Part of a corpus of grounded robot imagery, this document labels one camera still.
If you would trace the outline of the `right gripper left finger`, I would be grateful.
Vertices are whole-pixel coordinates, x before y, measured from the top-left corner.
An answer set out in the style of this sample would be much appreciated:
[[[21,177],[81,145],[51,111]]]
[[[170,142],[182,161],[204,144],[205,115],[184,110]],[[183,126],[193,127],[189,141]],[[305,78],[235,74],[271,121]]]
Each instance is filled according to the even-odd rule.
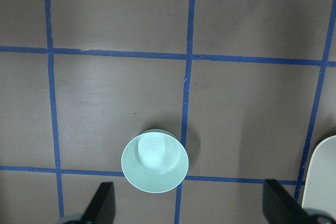
[[[113,223],[116,216],[115,203],[113,182],[103,182],[83,214],[63,217],[61,223]]]

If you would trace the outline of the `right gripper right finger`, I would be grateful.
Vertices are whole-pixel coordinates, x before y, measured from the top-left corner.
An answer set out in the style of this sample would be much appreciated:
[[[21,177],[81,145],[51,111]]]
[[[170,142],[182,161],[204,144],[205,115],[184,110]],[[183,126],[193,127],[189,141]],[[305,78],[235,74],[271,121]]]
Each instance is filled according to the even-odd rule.
[[[262,189],[263,214],[268,223],[333,223],[333,218],[304,210],[275,179],[265,179]]]

